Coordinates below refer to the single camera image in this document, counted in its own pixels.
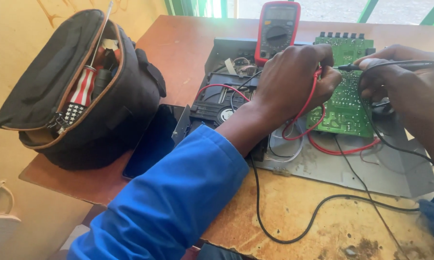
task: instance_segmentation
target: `blue sleeve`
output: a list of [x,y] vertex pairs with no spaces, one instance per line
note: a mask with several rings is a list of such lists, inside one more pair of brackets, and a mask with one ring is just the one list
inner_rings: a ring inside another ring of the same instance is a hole
[[201,126],[131,180],[73,242],[68,259],[180,259],[248,171],[228,140]]

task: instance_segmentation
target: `circuit board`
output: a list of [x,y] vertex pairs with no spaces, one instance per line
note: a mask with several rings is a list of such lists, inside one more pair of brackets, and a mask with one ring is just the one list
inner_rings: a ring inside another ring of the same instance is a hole
[[[334,56],[334,66],[352,63],[358,58],[371,54],[375,51],[373,40],[365,40],[364,34],[356,38],[352,33],[324,33],[315,39],[315,44],[331,44]],[[358,79],[361,71],[343,72],[342,81],[332,94],[332,97],[324,103],[326,108],[323,121],[315,128],[318,131],[326,131],[338,134],[354,135],[360,137],[373,137],[373,129],[366,117],[358,98]],[[364,100],[365,109],[370,111],[370,103]],[[313,109],[307,115],[307,128],[315,125],[322,115],[321,107]]]

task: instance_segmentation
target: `black bag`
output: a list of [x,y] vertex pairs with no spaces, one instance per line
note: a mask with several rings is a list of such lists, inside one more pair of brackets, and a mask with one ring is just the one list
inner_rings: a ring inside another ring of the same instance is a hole
[[118,40],[117,72],[71,125],[64,120],[67,98],[92,60],[103,24],[100,10],[84,10],[64,21],[0,109],[0,128],[18,131],[24,146],[63,169],[98,169],[133,149],[160,96],[166,96],[160,71],[143,50],[135,50],[121,27],[108,21],[102,38]]

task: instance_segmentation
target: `wooden table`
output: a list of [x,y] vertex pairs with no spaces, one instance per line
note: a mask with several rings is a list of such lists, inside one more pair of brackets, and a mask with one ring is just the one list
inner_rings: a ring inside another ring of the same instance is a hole
[[[162,103],[191,104],[204,76],[204,63],[215,37],[257,38],[258,21],[159,16],[137,42],[150,62],[164,75],[168,96]],[[434,51],[434,26],[400,26],[301,21],[296,40],[313,42],[319,32],[365,33],[379,50],[400,43]],[[107,205],[127,184],[121,170],[125,154],[112,165],[92,171],[62,170],[38,155],[20,179],[94,204]],[[260,213],[266,229],[283,240],[298,236],[307,226],[317,204],[333,194],[364,192],[299,177],[282,177],[259,169]],[[373,195],[374,199],[400,207],[414,202]],[[419,224],[419,214],[380,209],[382,216],[410,259],[434,260],[434,238]],[[352,199],[334,199],[323,205],[310,232],[299,242],[282,245],[271,241],[256,217],[256,187],[252,170],[233,200],[202,238],[258,259],[403,260],[372,205]],[[355,246],[358,255],[345,255]]]

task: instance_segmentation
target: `yellow wall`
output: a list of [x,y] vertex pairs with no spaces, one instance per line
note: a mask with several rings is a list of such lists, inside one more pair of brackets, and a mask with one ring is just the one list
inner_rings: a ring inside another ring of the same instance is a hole
[[[109,0],[0,0],[0,106],[55,28],[83,9],[106,10]],[[164,0],[115,0],[113,21],[136,41],[160,15]],[[46,259],[80,224],[91,205],[18,180],[35,156],[16,132],[0,130],[0,180],[15,195],[12,214],[22,220],[11,239],[0,245],[1,260]],[[0,193],[0,210],[6,209]]]

